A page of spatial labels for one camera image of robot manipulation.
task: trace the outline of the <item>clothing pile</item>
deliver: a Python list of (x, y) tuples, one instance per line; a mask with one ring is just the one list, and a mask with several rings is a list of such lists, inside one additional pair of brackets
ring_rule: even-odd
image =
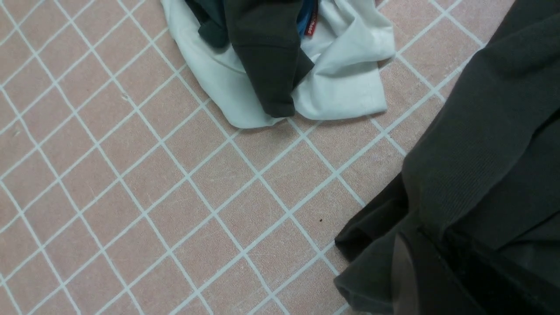
[(560, 0), (516, 0), (335, 243), (358, 311), (560, 314)]
[(395, 44), (374, 1), (161, 2), (188, 67), (235, 127), (386, 110), (377, 62)]

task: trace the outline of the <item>white t-shirt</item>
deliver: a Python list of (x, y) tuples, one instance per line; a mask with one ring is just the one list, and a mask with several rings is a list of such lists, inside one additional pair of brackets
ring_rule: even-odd
[[(184, 0), (161, 3), (187, 65), (233, 126), (259, 128), (282, 120), (265, 114), (231, 45), (218, 51), (206, 44), (198, 35), (200, 24)], [(301, 41), (315, 67), (292, 93), (296, 111), (313, 120), (385, 111), (377, 62), (395, 55), (391, 22), (377, 11), (374, 0), (319, 3), (315, 34)]]

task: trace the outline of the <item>dark knit fabric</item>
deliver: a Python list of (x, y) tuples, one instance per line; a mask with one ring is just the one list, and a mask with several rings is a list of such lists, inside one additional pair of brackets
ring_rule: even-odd
[(198, 34), (214, 48), (224, 48), (230, 43), (226, 29), (223, 0), (185, 0), (200, 22)]
[(227, 30), (264, 111), (295, 114), (291, 93), (313, 68), (300, 48), (304, 0), (225, 0)]
[(395, 236), (418, 226), (444, 251), (460, 233), (560, 288), (559, 12), (559, 0), (514, 3), (402, 174), (336, 237), (352, 263), (335, 284), (353, 308), (392, 313)]

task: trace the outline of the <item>floor tile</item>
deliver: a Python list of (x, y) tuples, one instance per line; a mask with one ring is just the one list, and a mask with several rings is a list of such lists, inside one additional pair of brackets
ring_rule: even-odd
[(4, 189), (0, 189), (0, 229), (4, 228), (18, 214), (16, 206), (13, 204)]
[(391, 130), (389, 135), (406, 152), (410, 152), (442, 106), (443, 102), (439, 98), (432, 96), (409, 117), (403, 120), (395, 129)]
[(479, 48), (460, 28), (443, 18), (405, 50), (403, 57), (436, 86)]
[(61, 175), (93, 145), (78, 119), (71, 118), (41, 148), (54, 169)]
[(171, 62), (176, 70), (185, 64), (185, 58), (181, 55), (181, 51), (179, 50), (175, 40), (171, 37), (171, 34), (169, 34), (169, 31), (165, 32), (157, 39), (156, 45), (159, 47), (161, 52), (164, 53), (167, 60)]
[(2, 113), (0, 116), (0, 129), (4, 129), (16, 118), (16, 114), (13, 112), (4, 94), (0, 94), (0, 113)]
[(95, 91), (109, 80), (109, 75), (93, 54), (88, 54), (62, 77), (60, 88), (74, 108), (79, 108)]
[(139, 115), (134, 114), (101, 143), (101, 148), (122, 174), (156, 144), (157, 140), (148, 126)]
[(134, 305), (130, 295), (123, 294), (123, 296), (116, 300), (115, 303), (111, 304), (111, 306), (109, 306), (108, 309), (103, 311), (101, 314), (139, 315), (140, 313), (138, 313), (138, 309), (136, 308), (136, 305)]
[(80, 12), (91, 0), (58, 0), (60, 6), (70, 15), (74, 17)]
[(16, 20), (16, 23), (21, 22), (21, 20), (29, 14), (31, 9), (35, 7), (40, 0), (4, 0), (4, 6), (8, 9), (8, 12)]
[(59, 285), (42, 254), (34, 256), (6, 281), (21, 311), (29, 313)]
[(309, 145), (300, 142), (263, 177), (291, 209), (330, 175), (331, 171)]
[(478, 39), (486, 43), (498, 29), (513, 3), (514, 0), (462, 1), (451, 10), (451, 15)]
[(25, 217), (42, 244), (75, 216), (76, 212), (59, 184), (25, 211)]
[(193, 288), (170, 257), (164, 259), (131, 289), (146, 315), (169, 314)]
[(79, 114), (93, 136), (100, 140), (131, 111), (132, 106), (115, 83), (109, 83), (80, 110)]
[(131, 19), (126, 18), (95, 50), (109, 70), (117, 73), (147, 45), (148, 40), (140, 29)]
[(167, 136), (198, 107), (189, 90), (174, 78), (141, 109), (160, 137)]
[(159, 1), (148, 0), (142, 3), (133, 15), (146, 33), (154, 38), (167, 27), (163, 11), (164, 8)]
[(0, 135), (0, 174), (4, 174), (33, 149), (21, 122), (16, 122)]
[(220, 217), (242, 247), (278, 221), (284, 211), (274, 197), (257, 180), (220, 211)]
[(252, 310), (268, 293), (247, 261), (241, 259), (206, 288), (202, 296), (215, 315), (241, 315)]
[(190, 301), (189, 304), (185, 305), (177, 315), (210, 315), (202, 304), (202, 301), (199, 298), (194, 298), (194, 300)]
[(54, 181), (54, 175), (40, 153), (35, 151), (4, 179), (18, 205), (25, 207)]
[(400, 172), (403, 156), (381, 139), (342, 172), (342, 178), (365, 203), (372, 200)]
[(262, 170), (298, 137), (288, 121), (283, 121), (272, 127), (243, 130), (234, 141), (256, 169)]
[(71, 305), (64, 290), (59, 290), (45, 304), (41, 305), (34, 314), (37, 315), (60, 315), (60, 314), (76, 314), (74, 307)]
[(9, 275), (38, 246), (31, 232), (21, 218), (18, 218), (4, 232), (0, 233), (0, 272)]
[(120, 183), (83, 213), (102, 245), (107, 245), (139, 215), (140, 211)]
[(23, 119), (31, 136), (40, 143), (71, 114), (72, 110), (58, 89), (52, 88), (23, 115)]
[(107, 254), (128, 284), (164, 253), (163, 244), (145, 219), (136, 223), (107, 249)]
[(181, 76), (183, 77), (183, 79), (185, 79), (187, 84), (193, 89), (194, 93), (198, 96), (198, 98), (200, 98), (201, 101), (208, 100), (208, 94), (204, 92), (204, 90), (198, 83), (197, 78), (194, 77), (194, 74), (189, 69), (189, 67), (186, 67), (183, 69), (183, 71), (181, 71)]
[(189, 182), (184, 182), (150, 211), (168, 246), (174, 246), (210, 215)]
[(197, 287), (208, 281), (238, 253), (231, 239), (215, 219), (206, 223), (175, 250), (177, 259)]
[(268, 301), (263, 307), (259, 308), (259, 310), (255, 313), (255, 315), (283, 315), (284, 312), (273, 300)]
[(97, 149), (93, 150), (62, 182), (79, 209), (84, 208), (115, 179), (115, 174)]
[(216, 103), (209, 101), (206, 105), (208, 111), (214, 116), (214, 118), (220, 123), (226, 134), (233, 135), (239, 130), (239, 128), (232, 126), (223, 115), (222, 110), (216, 105)]
[(142, 53), (117, 79), (140, 106), (173, 72), (153, 48)]
[(315, 251), (290, 219), (249, 252), (271, 290), (276, 290), (314, 256)]
[(31, 50), (29, 50), (21, 35), (17, 32), (10, 35), (0, 46), (0, 60), (3, 61), (0, 68), (0, 84), (6, 82), (30, 57)]
[(214, 209), (222, 205), (253, 177), (254, 173), (231, 145), (222, 148), (192, 176)]
[(391, 0), (380, 13), (393, 23), (399, 50), (434, 21), (441, 13), (426, 0)]
[(362, 117), (323, 122), (308, 138), (327, 161), (338, 169), (378, 134), (369, 117)]
[(90, 44), (95, 45), (123, 17), (124, 11), (117, 0), (95, 0), (76, 17), (76, 26), (80, 28)]
[(360, 209), (360, 204), (336, 179), (297, 210), (295, 217), (323, 249)]
[(381, 73), (387, 111), (376, 115), (379, 124), (387, 128), (430, 90), (401, 61), (395, 60)]
[(453, 87), (455, 86), (455, 83), (457, 83), (457, 80), (459, 79), (459, 77), (461, 76), (461, 73), (457, 73), (457, 74), (450, 74), (453, 76), (453, 78), (451, 80), (449, 80), (448, 83), (446, 83), (444, 86), (442, 86), (440, 88), (440, 93), (443, 97), (445, 97), (446, 99), (449, 97), (449, 95), (451, 94), (451, 91), (453, 91)]
[(60, 77), (88, 51), (86, 43), (72, 25), (66, 26), (43, 51), (39, 58), (54, 78)]
[(37, 59), (33, 58), (20, 72), (11, 78), (4, 88), (18, 112), (23, 112), (53, 82)]
[(197, 112), (179, 128), (165, 143), (177, 161), (191, 172), (226, 138), (205, 111)]
[(118, 292), (122, 284), (103, 255), (84, 268), (67, 286), (82, 314), (95, 314)]
[(333, 285), (333, 272), (318, 260), (278, 293), (291, 314), (332, 314), (345, 304)]
[(68, 279), (99, 250), (82, 220), (74, 221), (46, 247), (62, 280)]
[(66, 22), (66, 17), (54, 0), (45, 0), (21, 24), (20, 29), (33, 49), (37, 51)]
[(150, 207), (164, 193), (183, 178), (163, 148), (158, 147), (143, 160), (124, 180), (144, 209)]
[(0, 8), (0, 41), (3, 41), (13, 30), (12, 21), (8, 17), (8, 13)]
[(344, 256), (342, 256), (342, 253), (335, 246), (325, 253), (325, 258), (333, 264), (338, 272), (343, 272), (349, 265), (348, 261), (344, 258)]

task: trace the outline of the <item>white grout line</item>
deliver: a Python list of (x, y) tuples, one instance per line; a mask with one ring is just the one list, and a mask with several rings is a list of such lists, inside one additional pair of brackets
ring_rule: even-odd
[(350, 308), (350, 305), (346, 303), (345, 305), (341, 306), (336, 312), (334, 312), (333, 315), (342, 315), (342, 313), (344, 313), (348, 308)]
[[(290, 283), (292, 283), (294, 280), (296, 280), (301, 274), (303, 274), (307, 269), (309, 269), (311, 266), (313, 266), (319, 259), (321, 259), (321, 256), (324, 256), (325, 253), (327, 251), (329, 251), (332, 247), (334, 246), (334, 241), (330, 242), (329, 245), (327, 245), (325, 248), (323, 248), (322, 251), (320, 251), (320, 253), (318, 253), (315, 257), (313, 257), (311, 260), (309, 260), (305, 265), (303, 265), (298, 271), (296, 271), (290, 278), (288, 278), (288, 280), (286, 280), (283, 284), (281, 284), (278, 288), (276, 288), (276, 290), (274, 290), (273, 295), (278, 294), (280, 291), (282, 291), (285, 287), (287, 287)], [(258, 311), (261, 307), (263, 307), (264, 305), (266, 305), (268, 302), (270, 301), (270, 297), (265, 298), (264, 300), (262, 300), (257, 306), (255, 306), (249, 313), (248, 315), (253, 315), (256, 311)]]
[[(2, 8), (7, 12), (6, 7), (4, 6), (3, 2), (0, 2), (0, 6), (2, 6)], [(20, 34), (20, 36), (22, 37), (23, 41), (25, 42), (25, 44), (29, 47), (29, 49), (31, 50), (32, 54), (37, 58), (37, 53), (36, 51), (33, 50), (33, 47), (31, 46), (31, 44), (29, 43), (29, 41), (27, 41), (27, 39), (25, 38), (25, 35), (23, 34), (23, 32), (20, 30), (19, 26), (15, 23), (15, 20), (13, 19), (13, 17), (11, 16), (10, 13), (8, 13), (8, 17), (10, 18), (12, 24), (14, 25), (14, 27), (16, 28), (16, 31)], [(49, 77), (52, 80), (52, 74), (50, 74), (50, 72), (48, 71), (48, 69), (45, 67), (44, 64), (42, 64), (41, 62), (41, 66), (46, 70), (47, 74), (49, 75)], [(13, 104), (12, 100), (10, 99), (10, 97), (8, 96), (8, 94), (6, 93), (5, 89), (2, 87), (1, 88), (2, 93), (4, 94), (4, 97), (6, 98), (7, 102), (9, 103), (9, 105), (12, 107), (12, 110), (16, 113), (17, 118), (20, 120), (23, 128), (25, 129), (25, 132), (27, 133), (27, 136), (29, 137), (29, 139), (31, 140), (31, 142), (33, 143), (33, 145), (35, 146), (35, 149), (39, 151), (39, 153), (41, 154), (41, 156), (43, 157), (43, 159), (45, 160), (47, 166), (49, 167), (49, 169), (51, 170), (51, 172), (53, 172), (53, 174), (55, 176), (57, 175), (57, 172), (54, 170), (53, 166), (50, 164), (49, 160), (46, 158), (46, 155), (44, 154), (44, 152), (42, 151), (42, 149), (38, 146), (37, 142), (35, 141), (35, 139), (33, 139), (31, 133), (29, 132), (29, 129), (27, 128), (27, 125), (25, 124), (24, 120), (21, 118), (21, 114), (17, 111), (17, 108), (15, 107), (15, 105)], [(0, 181), (0, 184), (2, 185), (2, 188), (6, 191), (6, 193), (9, 195), (10, 199), (12, 200), (12, 202), (14, 203), (14, 206), (17, 208), (22, 220), (24, 221), (25, 225), (27, 226), (27, 228), (29, 229), (31, 235), (33, 236), (33, 238), (35, 239), (35, 242), (37, 243), (38, 247), (41, 247), (41, 242), (39, 240), (39, 238), (37, 237), (37, 235), (35, 234), (35, 231), (33, 230), (33, 228), (31, 227), (31, 225), (29, 224), (27, 218), (25, 217), (25, 215), (23, 214), (23, 211), (21, 210), (20, 205), (16, 202), (16, 200), (14, 199), (14, 197), (12, 196), (11, 192), (7, 189), (7, 187), (4, 185), (3, 182)], [(70, 292), (68, 291), (68, 289), (66, 288), (65, 285), (63, 285), (63, 281), (61, 276), (58, 274), (56, 268), (54, 267), (52, 261), (50, 260), (49, 256), (47, 255), (45, 249), (43, 248), (41, 250), (43, 256), (45, 257), (45, 260), (47, 261), (47, 264), (49, 265), (49, 267), (51, 268), (52, 272), (54, 273), (55, 277), (57, 278), (58, 282), (60, 283), (60, 285), (62, 286), (62, 289), (64, 290), (64, 293), (66, 294), (68, 300), (70, 301), (72, 307), (76, 310), (76, 312), (78, 314), (80, 314), (80, 310), (78, 309), (78, 306), (76, 305), (76, 302), (72, 299), (72, 296), (70, 295)]]
[[(161, 33), (159, 33), (159, 34), (155, 37), (155, 40), (157, 40), (159, 37), (163, 36), (163, 34), (165, 33), (166, 30), (167, 30), (167, 28), (164, 29), (163, 31), (161, 31)], [(127, 69), (128, 66), (130, 66), (134, 61), (136, 61), (136, 59), (138, 59), (138, 58), (139, 58), (146, 50), (148, 50), (149, 48), (150, 48), (150, 45), (146, 45), (146, 46), (145, 46), (142, 50), (140, 50), (128, 63), (126, 63), (119, 71), (117, 71), (117, 72), (115, 73), (114, 76), (116, 77), (116, 76), (118, 76), (119, 74), (121, 74), (122, 72), (124, 72), (124, 70)], [(21, 116), (25, 115), (25, 113), (26, 113), (28, 110), (30, 110), (30, 109), (31, 109), (44, 95), (46, 95), (51, 89), (55, 88), (55, 87), (56, 87), (56, 84), (58, 84), (58, 82), (59, 82), (60, 80), (62, 80), (62, 78), (64, 78), (65, 75), (66, 75), (68, 72), (70, 72), (76, 65), (78, 65), (78, 64), (80, 63), (81, 60), (85, 59), (86, 56), (88, 56), (90, 52), (92, 52), (92, 49), (90, 49), (90, 50), (89, 50), (88, 52), (86, 52), (81, 58), (79, 58), (78, 61), (76, 61), (76, 62), (74, 63), (74, 65), (72, 65), (69, 69), (67, 69), (67, 70), (65, 71), (65, 73), (62, 74), (57, 80), (54, 80), (54, 82), (53, 82), (53, 84), (51, 85), (51, 87), (49, 87), (48, 89), (46, 89), (46, 90), (45, 90), (41, 95), (39, 95), (29, 106), (27, 106), (27, 108), (26, 108), (25, 110), (23, 110), (23, 111), (21, 112)], [(73, 110), (73, 111), (72, 111), (72, 114), (71, 114), (69, 117), (67, 117), (61, 124), (59, 124), (54, 130), (52, 130), (52, 131), (41, 141), (40, 145), (42, 145), (42, 144), (45, 143), (48, 139), (50, 139), (50, 137), (51, 137), (53, 134), (55, 134), (56, 131), (58, 131), (59, 129), (61, 129), (61, 128), (63, 127), (63, 125), (64, 125), (67, 121), (69, 121), (70, 119), (72, 119), (73, 117), (75, 117), (75, 116), (76, 116), (76, 113), (78, 113), (84, 106), (86, 106), (93, 98), (95, 98), (99, 93), (101, 93), (101, 91), (103, 91), (104, 88), (106, 88), (106, 87), (107, 87), (109, 84), (111, 84), (111, 83), (112, 83), (112, 80), (108, 80), (107, 82), (105, 82), (104, 84), (102, 84), (102, 85), (97, 89), (97, 91), (95, 91), (89, 98), (87, 98), (87, 99), (82, 103), (82, 105), (80, 105), (75, 111)], [(117, 127), (120, 127), (120, 125), (118, 124), (117, 126), (115, 126), (115, 128), (113, 128), (113, 129), (111, 130), (111, 133), (112, 133), (112, 131), (116, 130)], [(18, 167), (28, 156), (30, 156), (30, 155), (33, 154), (34, 152), (35, 152), (35, 149), (31, 150), (31, 151), (28, 152), (22, 159), (20, 159), (17, 163), (15, 163), (14, 165), (12, 165), (8, 170), (6, 170), (6, 171), (4, 172), (4, 174), (2, 174), (2, 175), (0, 176), (0, 180), (2, 180), (9, 172), (11, 172), (12, 170), (14, 170), (14, 168)]]
[[(60, 4), (55, 1), (55, 3), (59, 6), (60, 10), (66, 15), (66, 18), (68, 18), (70, 20), (70, 17), (68, 16), (68, 14), (66, 13), (66, 11), (62, 8), (62, 6), (60, 6)], [(23, 40), (25, 41), (25, 43), (28, 45), (29, 49), (32, 51), (33, 55), (35, 58), (37, 58), (38, 62), (41, 64), (43, 70), (47, 73), (47, 75), (49, 76), (49, 78), (55, 82), (54, 76), (52, 75), (52, 73), (50, 73), (48, 67), (43, 63), (43, 61), (41, 59), (39, 59), (37, 52), (33, 49), (33, 47), (31, 46), (31, 44), (27, 41), (27, 39), (25, 38), (24, 34), (21, 32), (20, 29), (17, 30), (20, 35), (22, 36)], [(101, 148), (99, 147), (99, 143), (96, 143), (95, 138), (93, 137), (93, 135), (91, 134), (91, 132), (89, 131), (89, 129), (87, 128), (87, 126), (85, 126), (84, 122), (81, 120), (81, 118), (76, 114), (76, 109), (73, 107), (73, 105), (68, 101), (68, 99), (66, 98), (66, 95), (64, 94), (64, 92), (62, 91), (62, 89), (60, 88), (60, 86), (58, 85), (58, 83), (55, 83), (56, 88), (59, 90), (60, 94), (62, 95), (64, 101), (66, 102), (66, 104), (68, 105), (68, 107), (70, 108), (70, 110), (73, 111), (74, 115), (76, 116), (76, 118), (78, 119), (78, 121), (82, 124), (82, 126), (84, 127), (84, 129), (86, 130), (86, 132), (88, 133), (88, 135), (92, 138), (92, 140), (94, 141), (94, 143), (96, 144), (96, 147), (100, 150), (100, 152), (103, 154), (103, 151), (101, 150)], [(103, 246), (101, 245), (101, 243), (99, 242), (99, 239), (97, 238), (97, 236), (95, 235), (95, 233), (93, 232), (93, 230), (91, 229), (89, 223), (86, 221), (86, 219), (83, 217), (82, 213), (80, 212), (79, 208), (77, 207), (77, 205), (75, 204), (74, 200), (72, 199), (72, 197), (70, 196), (68, 190), (66, 189), (66, 187), (64, 186), (64, 183), (62, 182), (62, 180), (60, 179), (60, 176), (58, 175), (58, 173), (56, 172), (56, 170), (54, 169), (54, 167), (52, 166), (52, 164), (50, 163), (49, 159), (47, 158), (47, 156), (44, 154), (43, 150), (38, 146), (37, 142), (33, 139), (31, 133), (29, 132), (29, 130), (27, 129), (27, 126), (25, 124), (25, 122), (23, 121), (23, 119), (21, 119), (20, 114), (18, 113), (18, 117), (21, 120), (21, 123), (24, 127), (24, 129), (26, 130), (29, 138), (31, 139), (31, 141), (34, 143), (36, 149), (39, 151), (39, 153), (41, 154), (41, 156), (43, 157), (43, 159), (45, 160), (47, 166), (49, 167), (49, 169), (51, 170), (51, 172), (53, 172), (53, 174), (55, 175), (55, 181), (61, 186), (62, 190), (64, 191), (65, 195), (67, 196), (67, 198), (69, 199), (72, 207), (74, 208), (74, 210), (76, 211), (76, 213), (78, 214), (78, 216), (80, 217), (80, 219), (82, 220), (82, 222), (84, 223), (85, 227), (87, 228), (88, 232), (91, 234), (91, 236), (93, 237), (94, 241), (96, 242), (97, 246), (101, 249), (101, 254), (103, 254), (103, 256), (105, 257), (105, 259), (108, 261), (109, 266), (111, 267), (111, 269), (113, 270), (113, 272), (116, 274), (117, 278), (119, 279), (119, 281), (122, 284), (125, 284), (122, 276), (120, 275), (120, 273), (118, 272), (118, 270), (115, 268), (115, 266), (113, 265), (113, 263), (111, 262), (111, 260), (109, 259), (109, 256), (107, 255), (107, 253), (103, 250)], [(68, 298), (70, 299), (72, 305), (74, 306), (75, 310), (80, 313), (80, 310), (78, 309), (76, 303), (73, 301), (72, 297), (70, 296), (68, 290), (66, 289), (66, 286), (64, 285), (64, 282), (62, 281), (62, 279), (60, 278), (60, 276), (56, 273), (55, 271), (55, 275), (57, 276), (60, 286), (63, 288), (63, 290), (67, 293)], [(130, 297), (132, 298), (132, 301), (136, 304), (136, 306), (139, 308), (138, 302), (136, 301), (135, 297), (132, 295), (132, 293), (130, 293)], [(38, 309), (41, 306), (41, 304), (36, 305), (35, 309)]]
[[(6, 97), (6, 100), (8, 101), (9, 105), (12, 107), (12, 109), (17, 113), (17, 109), (14, 106), (12, 100), (8, 97), (8, 95), (6, 94), (6, 91), (4, 91), (4, 88), (2, 89), (2, 93), (4, 93), (4, 96)], [(22, 122), (22, 125), (25, 129), (25, 132), (28, 134), (28, 136), (31, 138), (31, 133), (29, 132), (29, 129), (27, 128), (27, 125), (25, 123)], [(31, 138), (32, 142), (34, 143), (34, 146), (37, 147), (37, 142), (35, 140), (33, 140)], [(43, 159), (46, 159), (46, 156), (44, 155), (44, 153), (42, 152), (42, 150), (39, 149), (39, 152), (41, 153)], [(49, 168), (51, 168), (52, 166), (50, 165), (50, 163), (48, 161), (46, 161), (47, 165), (50, 166)], [(52, 270), (53, 274), (55, 275), (55, 277), (57, 278), (59, 284), (62, 286), (62, 289), (64, 290), (64, 293), (66, 294), (68, 300), (70, 301), (70, 303), (72, 304), (72, 307), (74, 308), (74, 310), (78, 313), (80, 313), (80, 310), (78, 309), (78, 306), (76, 305), (76, 302), (74, 302), (74, 300), (72, 299), (72, 297), (70, 296), (70, 292), (68, 292), (68, 289), (66, 288), (66, 286), (63, 286), (63, 281), (61, 276), (58, 274), (56, 268), (54, 267), (52, 261), (50, 260), (49, 256), (47, 255), (45, 248), (42, 247), (41, 245), (41, 241), (39, 240), (39, 238), (37, 237), (37, 235), (35, 234), (35, 231), (33, 230), (33, 228), (31, 227), (31, 224), (29, 224), (27, 218), (25, 217), (23, 211), (21, 210), (20, 205), (17, 203), (17, 201), (15, 200), (15, 198), (13, 197), (12, 193), (8, 190), (8, 188), (6, 187), (6, 185), (4, 185), (4, 182), (0, 181), (0, 186), (2, 186), (2, 188), (6, 191), (7, 196), (10, 198), (10, 200), (12, 201), (12, 203), (14, 204), (14, 206), (17, 209), (17, 212), (19, 213), (20, 217), (22, 218), (22, 221), (24, 222), (25, 226), (27, 227), (27, 229), (29, 230), (31, 236), (33, 237), (35, 243), (37, 244), (37, 247), (40, 248), (40, 252), (43, 254), (47, 264), (49, 265), (50, 269)]]
[[(33, 6), (33, 8), (31, 8), (31, 10), (21, 19), (21, 21), (17, 24), (17, 27), (20, 27), (20, 26), (25, 22), (25, 20), (27, 20), (27, 18), (35, 11), (35, 9), (37, 9), (37, 7), (39, 7), (43, 2), (45, 2), (45, 0), (40, 0), (40, 1), (38, 1), (38, 2)], [(10, 13), (8, 12), (8, 8), (6, 8), (5, 6), (3, 6), (3, 7), (4, 7), (3, 10), (6, 12), (6, 15), (10, 14)], [(8, 40), (8, 38), (10, 38), (10, 36), (12, 36), (12, 34), (15, 33), (16, 31), (17, 31), (17, 30), (16, 30), (16, 28), (14, 27), (14, 28), (10, 31), (10, 33), (6, 36), (6, 38), (4, 38), (4, 39), (0, 42), (0, 45), (3, 45), (3, 44), (6, 42), (6, 40)]]
[(438, 9), (445, 17), (447, 17), (451, 22), (453, 22), (453, 24), (455, 24), (461, 31), (463, 31), (463, 33), (465, 33), (468, 37), (470, 37), (472, 40), (475, 41), (475, 43), (477, 43), (481, 48), (483, 48), (485, 45), (484, 43), (478, 39), (478, 37), (476, 37), (476, 35), (474, 35), (471, 31), (469, 31), (468, 29), (465, 28), (465, 26), (463, 26), (461, 23), (459, 23), (455, 17), (453, 15), (450, 14), (451, 9), (448, 8), (447, 10), (443, 9), (439, 3), (437, 3), (435, 0), (429, 0), (430, 3), (433, 4), (433, 6), (436, 7), (436, 9)]
[[(134, 8), (131, 10), (131, 12), (134, 12), (142, 3), (144, 3), (144, 1), (146, 0), (139, 0), (139, 3), (137, 3)], [(91, 0), (91, 2), (89, 2), (84, 8), (82, 8), (75, 16), (73, 19), (69, 19), (67, 21), (67, 23), (61, 28), (59, 29), (50, 39), (47, 40), (47, 42), (39, 49), (37, 50), (37, 55), (39, 55), (43, 49), (54, 39), (56, 38), (56, 36), (58, 36), (59, 33), (61, 33), (66, 27), (69, 27), (71, 25), (71, 23), (74, 22), (74, 20), (83, 12), (85, 11), (85, 9), (87, 9), (90, 5), (92, 5), (95, 2), (95, 0)], [(66, 75), (68, 73), (70, 73), (70, 71), (74, 70), (74, 68), (76, 66), (78, 66), (78, 64), (80, 64), (80, 62), (82, 62), (91, 52), (93, 49), (95, 49), (98, 45), (100, 45), (107, 37), (109, 37), (114, 30), (116, 30), (126, 19), (127, 19), (128, 15), (124, 15), (120, 21), (118, 21), (111, 29), (109, 29), (109, 31), (103, 35), (101, 37), (101, 39), (99, 39), (97, 41), (96, 44), (93, 45), (93, 48), (88, 49), (88, 51), (86, 51), (86, 53), (84, 55), (82, 55), (81, 57), (78, 58), (78, 60), (76, 60), (68, 69), (66, 69), (56, 80), (54, 80), (54, 82), (51, 84), (51, 86), (49, 86), (45, 91), (43, 91), (39, 96), (37, 96), (35, 98), (35, 100), (33, 100), (23, 111), (21, 111), (21, 115), (25, 115), (25, 113), (27, 113), (27, 111), (29, 111), (37, 102), (39, 102), (39, 100), (41, 100), (41, 98), (43, 98), (43, 96), (45, 96), (47, 93), (49, 93), (53, 88), (55, 88), (55, 84), (56, 83), (60, 83), (60, 81), (66, 77)], [(138, 52), (136, 54), (136, 56), (134, 56), (128, 63), (126, 63), (123, 68), (121, 70), (119, 70), (115, 76), (118, 76), (122, 71), (124, 71), (132, 62), (134, 62), (140, 55), (142, 55), (142, 53), (147, 50), (150, 47), (150, 45), (147, 45), (146, 47), (144, 47), (142, 50), (140, 50), (140, 52)], [(31, 56), (25, 63), (23, 63), (21, 65), (21, 67), (14, 72), (12, 75), (10, 75), (10, 77), (8, 79), (6, 79), (6, 82), (4, 83), (7, 84), (14, 76), (16, 76), (28, 63), (30, 63), (33, 59), (35, 58), (35, 56)], [(101, 91), (105, 86), (107, 86), (110, 83), (110, 81), (106, 82), (105, 84), (103, 84), (96, 92), (94, 92), (85, 102), (84, 104), (87, 104), (92, 98), (94, 98), (99, 91)]]
[(2, 287), (4, 287), (4, 289), (6, 290), (8, 298), (10, 299), (10, 302), (12, 302), (13, 307), (16, 309), (17, 314), (22, 315), (20, 306), (17, 305), (16, 299), (12, 295), (12, 291), (10, 291), (10, 289), (8, 288), (8, 284), (4, 281), (4, 277), (2, 277), (2, 274), (0, 274), (0, 290), (2, 289)]

